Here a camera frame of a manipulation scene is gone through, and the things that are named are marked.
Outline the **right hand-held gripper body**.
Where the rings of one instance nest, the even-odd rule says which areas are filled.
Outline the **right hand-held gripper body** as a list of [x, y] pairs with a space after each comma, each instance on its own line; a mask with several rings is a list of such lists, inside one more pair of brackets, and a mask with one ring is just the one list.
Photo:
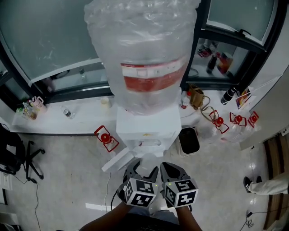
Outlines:
[[192, 178], [171, 181], [162, 184], [161, 194], [168, 208], [180, 208], [192, 205], [197, 198], [199, 188]]

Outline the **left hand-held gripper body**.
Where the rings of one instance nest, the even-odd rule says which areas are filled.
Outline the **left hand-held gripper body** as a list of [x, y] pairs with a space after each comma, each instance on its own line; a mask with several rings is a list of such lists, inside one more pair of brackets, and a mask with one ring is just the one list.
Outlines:
[[127, 179], [117, 190], [117, 196], [126, 205], [134, 207], [149, 207], [156, 198], [158, 184], [148, 182], [146, 177]]

